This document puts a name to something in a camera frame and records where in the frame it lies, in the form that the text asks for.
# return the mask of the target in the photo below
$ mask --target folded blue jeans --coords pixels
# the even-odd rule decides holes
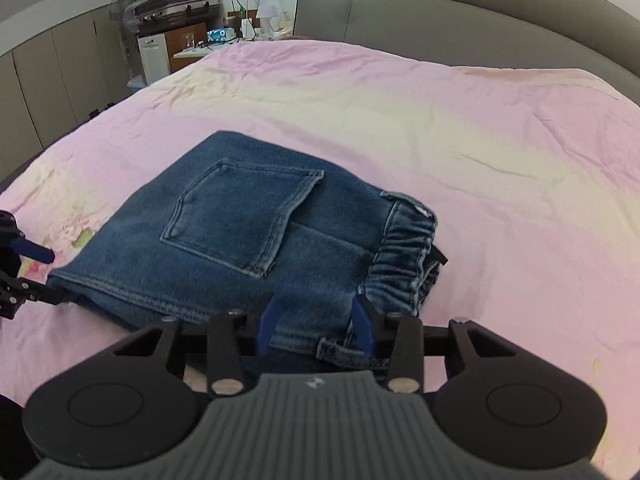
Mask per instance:
[[[340,368],[364,356],[351,300],[418,314],[436,281],[436,217],[325,160],[217,132],[137,190],[48,285],[127,328],[206,322],[270,291],[271,347]]]

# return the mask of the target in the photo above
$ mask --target headboard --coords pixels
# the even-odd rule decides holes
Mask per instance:
[[[581,68],[640,104],[640,21],[606,0],[298,0],[294,31],[451,66]]]

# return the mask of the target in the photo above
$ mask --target suitcase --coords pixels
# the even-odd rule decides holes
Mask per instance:
[[[220,0],[147,0],[134,12],[142,38],[195,23],[216,23],[221,10]]]

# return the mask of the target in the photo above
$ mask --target bed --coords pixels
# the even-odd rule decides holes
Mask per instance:
[[[603,0],[298,0],[295,33],[313,39],[225,47],[110,108],[34,161],[0,209],[64,265],[217,130],[415,196],[449,258],[423,321],[471,318],[589,383],[609,417],[594,462],[628,479],[640,464],[640,23]],[[49,270],[26,260],[22,273]],[[0,324],[0,394],[23,404],[123,335],[78,306],[27,303]],[[425,366],[437,388],[442,363]]]

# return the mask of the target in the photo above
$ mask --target bedsheet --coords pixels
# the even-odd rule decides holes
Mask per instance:
[[[640,466],[640,108],[579,70],[450,68],[347,44],[228,46],[50,147],[0,196],[70,261],[140,186],[217,130],[319,156],[438,216],[449,257],[422,318],[469,317],[580,377],[609,423],[594,462]],[[25,261],[44,280],[49,267]],[[0,326],[0,394],[123,336],[28,303]],[[426,361],[427,386],[444,380]]]

